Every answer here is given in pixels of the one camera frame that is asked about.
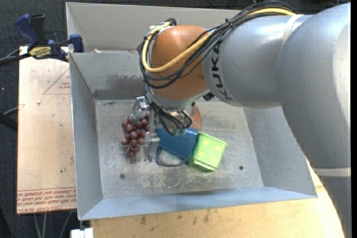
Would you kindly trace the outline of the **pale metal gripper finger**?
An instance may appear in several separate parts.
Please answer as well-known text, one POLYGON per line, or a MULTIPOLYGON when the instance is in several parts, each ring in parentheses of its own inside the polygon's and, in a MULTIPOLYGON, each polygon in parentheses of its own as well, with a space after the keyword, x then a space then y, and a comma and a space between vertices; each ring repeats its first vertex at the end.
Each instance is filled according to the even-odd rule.
POLYGON ((133 106, 133 119, 140 120, 150 111, 149 101, 145 96, 137 97, 133 106))
POLYGON ((156 132, 148 132, 144 138, 144 161, 153 163, 156 161, 157 148, 160 143, 160 138, 156 132))

